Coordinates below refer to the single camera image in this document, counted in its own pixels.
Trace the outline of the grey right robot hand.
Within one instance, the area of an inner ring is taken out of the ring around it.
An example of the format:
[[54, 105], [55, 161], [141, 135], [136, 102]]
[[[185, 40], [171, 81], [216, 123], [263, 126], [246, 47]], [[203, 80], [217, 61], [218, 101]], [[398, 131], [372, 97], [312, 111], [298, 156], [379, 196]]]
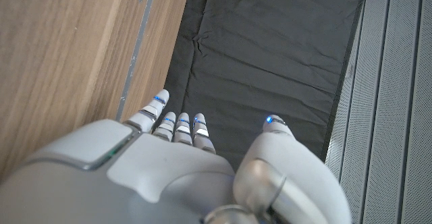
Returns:
[[270, 115], [240, 166], [205, 117], [161, 90], [124, 122], [98, 120], [31, 154], [1, 183], [2, 223], [349, 223], [329, 168]]

